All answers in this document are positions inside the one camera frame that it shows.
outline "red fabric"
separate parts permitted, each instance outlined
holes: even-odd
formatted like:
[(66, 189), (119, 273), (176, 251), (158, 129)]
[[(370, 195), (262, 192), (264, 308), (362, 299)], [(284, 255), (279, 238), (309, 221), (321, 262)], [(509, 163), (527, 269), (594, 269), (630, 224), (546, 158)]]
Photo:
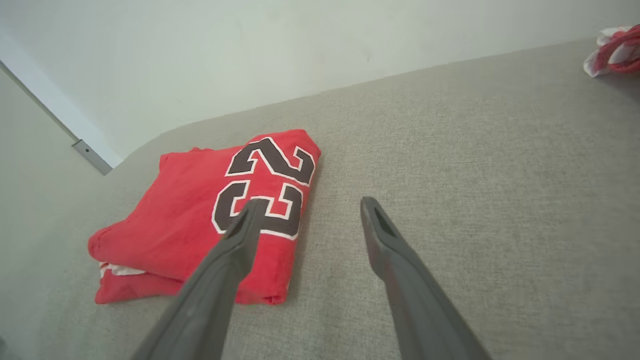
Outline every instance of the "red fabric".
[[(249, 143), (267, 136), (282, 150), (291, 167), (302, 166), (302, 160), (294, 155), (300, 148), (311, 156), (315, 169), (321, 152), (304, 130), (256, 136)], [(94, 259), (146, 273), (114, 275), (106, 270), (96, 303), (176, 294), (222, 236), (212, 224), (212, 211), (219, 194), (231, 181), (250, 180), (246, 197), (235, 203), (236, 213), (251, 197), (266, 196), (275, 198), (271, 214), (285, 214), (287, 203), (278, 200), (284, 183), (300, 191), (300, 211), (304, 212), (311, 180), (304, 184), (274, 175), (257, 152), (250, 156), (256, 160), (252, 174), (227, 174), (234, 155), (242, 148), (193, 149), (162, 155), (159, 175), (134, 211), (125, 220), (96, 232), (88, 242)], [(296, 242), (262, 233), (253, 270), (240, 284), (236, 302), (284, 302)]]
[(613, 52), (623, 44), (634, 46), (633, 53), (637, 54), (638, 47), (640, 46), (640, 25), (634, 26), (627, 32), (618, 31), (613, 34), (611, 41), (600, 48), (595, 62), (595, 70), (600, 71), (609, 66), (609, 68), (615, 72), (630, 73), (640, 71), (640, 59), (634, 58), (634, 55), (622, 63), (609, 64), (609, 58), (613, 55)]

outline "folded red shirt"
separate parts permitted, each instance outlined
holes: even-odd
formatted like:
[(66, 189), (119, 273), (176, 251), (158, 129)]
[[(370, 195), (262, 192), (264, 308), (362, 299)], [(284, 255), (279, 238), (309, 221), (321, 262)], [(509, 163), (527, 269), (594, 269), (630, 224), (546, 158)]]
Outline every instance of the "folded red shirt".
[(89, 254), (100, 261), (96, 303), (176, 294), (254, 198), (269, 205), (253, 270), (236, 302), (284, 302), (320, 154), (304, 130), (290, 130), (257, 136), (244, 147), (163, 155), (134, 211), (89, 239)]

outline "black number with white outline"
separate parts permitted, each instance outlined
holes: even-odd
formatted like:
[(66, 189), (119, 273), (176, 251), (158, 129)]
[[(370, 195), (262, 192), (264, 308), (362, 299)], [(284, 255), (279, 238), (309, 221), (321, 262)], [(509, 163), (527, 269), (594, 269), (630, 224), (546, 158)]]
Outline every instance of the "black number with white outline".
[[(225, 176), (252, 174), (258, 162), (258, 159), (252, 159), (255, 153), (260, 155), (273, 175), (309, 186), (316, 169), (313, 157), (307, 151), (296, 147), (293, 156), (298, 158), (300, 162), (297, 167), (294, 167), (271, 137), (249, 143), (234, 155)], [(238, 215), (240, 209), (238, 212), (235, 211), (236, 202), (247, 197), (250, 183), (251, 180), (231, 181), (218, 194), (211, 216), (211, 222), (218, 233), (223, 234), (231, 225), (233, 218)], [(269, 202), (261, 233), (273, 234), (290, 240), (295, 240), (298, 237), (303, 195), (297, 186), (284, 183), (277, 200), (263, 195), (254, 195), (251, 196), (251, 199), (264, 199)], [(284, 215), (271, 212), (275, 201), (287, 204), (287, 211)]]
[(252, 174), (258, 160), (251, 159), (251, 157), (256, 152), (260, 154), (273, 175), (286, 177), (309, 186), (316, 169), (313, 157), (307, 151), (296, 146), (293, 156), (299, 159), (300, 164), (294, 167), (271, 137), (249, 143), (234, 155), (226, 176)]

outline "white wall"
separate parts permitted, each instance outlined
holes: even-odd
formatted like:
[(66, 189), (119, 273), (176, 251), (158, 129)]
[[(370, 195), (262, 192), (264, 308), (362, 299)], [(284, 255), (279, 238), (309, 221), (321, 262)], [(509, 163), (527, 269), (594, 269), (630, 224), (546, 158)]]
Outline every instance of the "white wall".
[(0, 2), (121, 157), (189, 122), (639, 21), (638, 0)]

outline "gray fabric surface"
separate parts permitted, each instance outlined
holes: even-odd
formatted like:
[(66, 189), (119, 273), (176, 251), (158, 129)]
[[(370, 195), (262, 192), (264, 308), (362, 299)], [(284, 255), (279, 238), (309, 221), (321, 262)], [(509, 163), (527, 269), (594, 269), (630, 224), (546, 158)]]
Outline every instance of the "gray fabric surface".
[(64, 216), (13, 281), (0, 330), (28, 359), (124, 359), (169, 298), (97, 306), (86, 241), (161, 154), (306, 129), (323, 152), (289, 300), (236, 306), (242, 359), (397, 359), (358, 202), (376, 197), (496, 359), (631, 359), (640, 340), (640, 83), (591, 79), (593, 41), (464, 61), (188, 125)]
[(20, 357), (9, 349), (9, 345), (0, 336), (0, 360), (20, 360)]

